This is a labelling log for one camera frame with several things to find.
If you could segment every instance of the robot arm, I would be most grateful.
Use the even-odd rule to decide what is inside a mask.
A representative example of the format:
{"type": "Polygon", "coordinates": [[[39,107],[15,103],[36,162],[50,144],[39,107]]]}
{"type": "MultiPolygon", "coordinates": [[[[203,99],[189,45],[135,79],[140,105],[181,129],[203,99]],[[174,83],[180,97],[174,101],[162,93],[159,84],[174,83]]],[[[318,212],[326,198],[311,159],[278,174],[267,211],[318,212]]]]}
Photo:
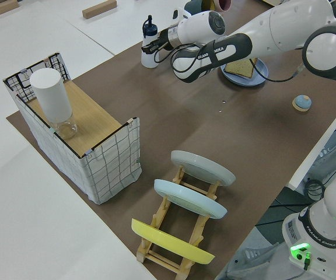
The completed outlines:
{"type": "Polygon", "coordinates": [[[289,0],[232,34],[178,51],[174,74],[193,82],[223,64],[303,49],[303,62],[315,75],[336,80],[336,17],[327,0],[289,0]]]}

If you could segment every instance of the brown tabletop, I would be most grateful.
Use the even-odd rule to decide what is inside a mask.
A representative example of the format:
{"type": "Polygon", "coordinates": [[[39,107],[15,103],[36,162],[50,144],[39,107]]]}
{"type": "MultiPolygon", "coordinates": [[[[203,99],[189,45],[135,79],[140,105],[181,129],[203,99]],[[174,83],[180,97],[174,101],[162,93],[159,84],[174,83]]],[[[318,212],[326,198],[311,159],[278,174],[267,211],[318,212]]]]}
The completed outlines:
{"type": "MultiPolygon", "coordinates": [[[[227,34],[268,8],[254,0],[232,2],[224,16],[227,34]]],[[[188,277],[213,280],[336,117],[336,81],[304,70],[289,82],[247,88],[230,83],[216,69],[187,84],[174,76],[168,61],[144,68],[140,45],[74,82],[120,123],[141,119],[142,175],[103,205],[95,205],[68,183],[136,253],[140,238],[131,230],[131,218],[150,223],[161,202],[154,179],[171,180],[177,170],[170,161],[172,150],[196,153],[232,171],[236,182],[217,192],[228,213],[207,222],[199,245],[215,259],[195,264],[188,277]],[[313,101],[306,113],[292,107],[293,98],[301,94],[313,101]]],[[[299,50],[261,59],[272,79],[289,77],[302,61],[299,50]]],[[[20,113],[8,120],[39,151],[20,113]]],[[[172,205],[161,229],[187,241],[196,218],[172,205]]],[[[148,260],[144,264],[158,280],[175,277],[148,260]]]]}

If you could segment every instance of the green indicator light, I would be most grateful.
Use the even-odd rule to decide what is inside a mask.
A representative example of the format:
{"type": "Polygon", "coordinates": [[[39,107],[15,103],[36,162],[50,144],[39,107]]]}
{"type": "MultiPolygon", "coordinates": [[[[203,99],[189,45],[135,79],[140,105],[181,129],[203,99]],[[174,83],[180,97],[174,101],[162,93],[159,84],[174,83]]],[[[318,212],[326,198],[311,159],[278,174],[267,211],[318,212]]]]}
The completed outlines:
{"type": "Polygon", "coordinates": [[[291,255],[294,258],[298,258],[297,255],[299,253],[303,252],[303,251],[306,251],[309,247],[310,247],[310,244],[308,244],[308,243],[302,243],[302,244],[298,244],[298,245],[292,246],[290,248],[291,255]]]}

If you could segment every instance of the grid-patterned fabric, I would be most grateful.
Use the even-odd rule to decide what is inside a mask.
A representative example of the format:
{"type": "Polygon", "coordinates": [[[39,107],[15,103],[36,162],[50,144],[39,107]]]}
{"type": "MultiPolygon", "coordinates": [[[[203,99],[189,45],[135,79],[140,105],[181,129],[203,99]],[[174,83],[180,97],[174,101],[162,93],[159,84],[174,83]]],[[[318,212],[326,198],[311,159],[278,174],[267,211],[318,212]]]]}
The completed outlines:
{"type": "MultiPolygon", "coordinates": [[[[8,78],[10,81],[19,73],[8,78]]],[[[27,105],[20,83],[4,80],[40,149],[96,204],[101,204],[135,182],[142,172],[139,163],[139,119],[130,119],[116,133],[84,156],[77,155],[27,105]]],[[[30,85],[24,89],[29,92],[30,85]]]]}

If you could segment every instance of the yellow plate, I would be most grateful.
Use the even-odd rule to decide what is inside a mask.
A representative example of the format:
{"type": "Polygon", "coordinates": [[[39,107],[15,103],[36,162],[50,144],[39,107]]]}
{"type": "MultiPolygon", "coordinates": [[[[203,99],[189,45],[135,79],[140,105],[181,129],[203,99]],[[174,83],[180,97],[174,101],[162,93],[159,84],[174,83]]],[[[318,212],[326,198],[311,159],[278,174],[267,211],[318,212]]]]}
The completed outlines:
{"type": "Polygon", "coordinates": [[[132,230],[153,244],[156,244],[164,249],[174,252],[175,254],[184,258],[188,258],[189,260],[195,261],[199,264],[209,264],[215,257],[214,255],[209,254],[208,252],[195,247],[190,243],[187,243],[136,219],[132,219],[132,230]]]}

